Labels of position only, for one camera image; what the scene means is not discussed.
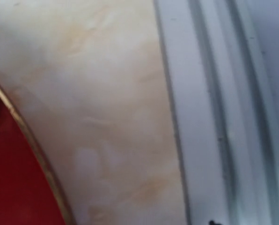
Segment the round dark red tray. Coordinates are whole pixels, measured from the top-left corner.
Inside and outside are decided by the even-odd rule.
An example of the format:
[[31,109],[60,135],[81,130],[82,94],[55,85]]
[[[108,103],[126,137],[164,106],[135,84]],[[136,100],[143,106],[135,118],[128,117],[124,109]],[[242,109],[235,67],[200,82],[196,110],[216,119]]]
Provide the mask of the round dark red tray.
[[0,225],[74,225],[48,159],[0,87]]

